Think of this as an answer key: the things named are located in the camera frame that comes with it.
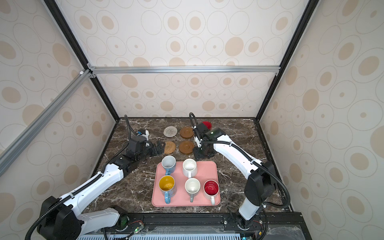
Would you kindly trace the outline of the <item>brown wooden coaster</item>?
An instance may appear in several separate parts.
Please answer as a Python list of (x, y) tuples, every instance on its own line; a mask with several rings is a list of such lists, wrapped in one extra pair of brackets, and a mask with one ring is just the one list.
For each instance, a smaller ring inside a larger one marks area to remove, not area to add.
[(190, 139), (194, 136), (194, 130), (191, 127), (184, 127), (180, 130), (180, 136), (184, 139)]
[(189, 155), (193, 152), (195, 144), (191, 141), (183, 141), (179, 144), (179, 151), (183, 154)]

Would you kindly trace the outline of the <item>blue floral mug white inside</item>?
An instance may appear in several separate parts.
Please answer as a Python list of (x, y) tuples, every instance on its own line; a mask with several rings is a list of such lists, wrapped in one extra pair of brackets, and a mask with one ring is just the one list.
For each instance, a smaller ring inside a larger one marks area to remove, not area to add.
[(176, 158), (173, 156), (165, 156), (162, 159), (162, 167), (166, 171), (165, 175), (172, 174), (176, 169)]

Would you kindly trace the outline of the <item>multicolour woven round coaster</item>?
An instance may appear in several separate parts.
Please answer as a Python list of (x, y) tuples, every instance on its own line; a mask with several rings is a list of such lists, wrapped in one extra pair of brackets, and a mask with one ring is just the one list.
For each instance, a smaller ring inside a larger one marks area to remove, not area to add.
[(178, 130), (174, 126), (169, 126), (164, 129), (164, 136), (166, 136), (167, 138), (172, 138), (176, 136), (177, 133), (178, 133)]

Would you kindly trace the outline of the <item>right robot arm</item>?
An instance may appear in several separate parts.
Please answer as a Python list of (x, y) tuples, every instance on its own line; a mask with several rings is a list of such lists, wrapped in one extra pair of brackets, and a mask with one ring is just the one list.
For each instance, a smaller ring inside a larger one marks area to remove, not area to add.
[[(263, 162), (248, 154), (235, 144), (229, 135), (220, 128), (208, 128), (204, 123), (199, 123), (193, 113), (189, 119), (194, 131), (196, 146), (193, 148), (196, 160), (210, 159), (216, 153), (226, 157), (247, 179), (244, 194), (245, 200), (239, 207), (233, 219), (239, 227), (247, 228), (254, 216), (262, 212), (266, 205), (278, 209), (286, 209), (291, 203), (288, 188), (276, 176), (275, 167), (270, 162)], [(285, 198), (278, 205), (268, 202), (267, 199), (280, 186)]]

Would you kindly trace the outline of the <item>woven rattan round coaster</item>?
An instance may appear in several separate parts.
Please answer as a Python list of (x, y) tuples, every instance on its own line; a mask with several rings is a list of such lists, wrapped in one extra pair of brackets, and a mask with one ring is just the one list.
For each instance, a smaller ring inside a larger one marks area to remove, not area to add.
[(166, 141), (165, 142), (165, 149), (164, 149), (164, 154), (170, 155), (176, 150), (176, 144), (171, 141)]

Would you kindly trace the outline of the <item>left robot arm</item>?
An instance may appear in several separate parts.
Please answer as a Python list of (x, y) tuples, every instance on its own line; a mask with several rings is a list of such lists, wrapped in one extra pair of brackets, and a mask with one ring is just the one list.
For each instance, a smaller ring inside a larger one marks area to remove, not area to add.
[(78, 237), (102, 228), (116, 226), (125, 215), (120, 207), (83, 214), (84, 209), (105, 190), (127, 177), (140, 162), (164, 154), (165, 142), (153, 143), (148, 130), (135, 132), (125, 117), (128, 140), (104, 165), (102, 171), (76, 189), (59, 198), (47, 198), (39, 218), (32, 224), (25, 238), (30, 240), (37, 232), (46, 240), (76, 240)]

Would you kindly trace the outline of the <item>white mug red inside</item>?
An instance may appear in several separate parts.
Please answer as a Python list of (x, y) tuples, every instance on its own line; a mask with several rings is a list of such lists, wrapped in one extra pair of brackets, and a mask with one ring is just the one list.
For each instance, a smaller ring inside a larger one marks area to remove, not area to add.
[(204, 183), (204, 196), (211, 205), (216, 205), (216, 197), (219, 194), (219, 184), (214, 180), (208, 180)]

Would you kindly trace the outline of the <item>dark red mug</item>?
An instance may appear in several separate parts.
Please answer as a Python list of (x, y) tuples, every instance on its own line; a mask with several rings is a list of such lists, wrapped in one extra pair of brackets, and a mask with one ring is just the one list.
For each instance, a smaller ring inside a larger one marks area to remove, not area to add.
[(211, 124), (211, 122), (203, 121), (203, 124), (204, 124), (209, 130), (212, 129), (212, 124)]

